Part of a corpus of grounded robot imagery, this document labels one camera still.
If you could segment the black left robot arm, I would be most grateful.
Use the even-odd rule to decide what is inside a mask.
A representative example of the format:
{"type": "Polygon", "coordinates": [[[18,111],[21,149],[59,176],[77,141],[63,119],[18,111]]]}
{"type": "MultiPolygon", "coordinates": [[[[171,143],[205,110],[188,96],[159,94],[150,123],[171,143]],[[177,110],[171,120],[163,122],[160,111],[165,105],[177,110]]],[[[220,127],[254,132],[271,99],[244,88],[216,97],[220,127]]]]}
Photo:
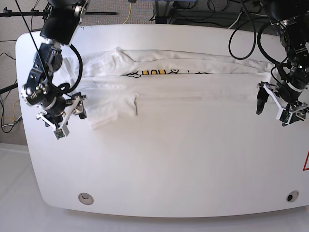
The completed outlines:
{"type": "Polygon", "coordinates": [[[253,47],[258,47],[262,55],[274,64],[279,78],[275,83],[261,82],[257,85],[257,109],[260,115],[268,98],[271,97],[278,107],[276,119],[287,126],[298,121],[304,121],[309,112],[309,106],[299,100],[301,93],[309,85],[309,51],[306,43],[309,40],[309,27],[305,22],[309,12],[307,0],[261,0],[268,22],[260,29],[256,29],[255,19],[240,1],[243,12],[247,15],[248,23],[253,29],[253,47]],[[261,36],[270,26],[280,28],[280,42],[285,49],[286,57],[283,61],[272,58],[262,47],[261,36]]]}

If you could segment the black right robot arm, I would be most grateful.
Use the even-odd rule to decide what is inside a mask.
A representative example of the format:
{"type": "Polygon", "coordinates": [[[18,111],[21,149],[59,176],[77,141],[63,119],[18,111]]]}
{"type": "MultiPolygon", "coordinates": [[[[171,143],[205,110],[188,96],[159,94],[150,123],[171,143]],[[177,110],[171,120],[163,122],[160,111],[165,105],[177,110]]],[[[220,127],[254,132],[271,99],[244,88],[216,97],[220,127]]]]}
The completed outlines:
{"type": "Polygon", "coordinates": [[[21,88],[24,101],[30,106],[38,106],[43,112],[37,115],[46,126],[51,126],[56,132],[61,132],[67,126],[71,114],[86,118],[83,109],[85,96],[73,92],[83,73],[82,58],[72,45],[72,39],[81,25],[89,6],[88,0],[50,0],[50,13],[40,32],[45,41],[36,48],[33,67],[29,72],[27,82],[21,88]],[[62,65],[61,47],[68,46],[77,56],[79,71],[73,85],[63,83],[55,86],[52,82],[54,73],[62,65]]]}

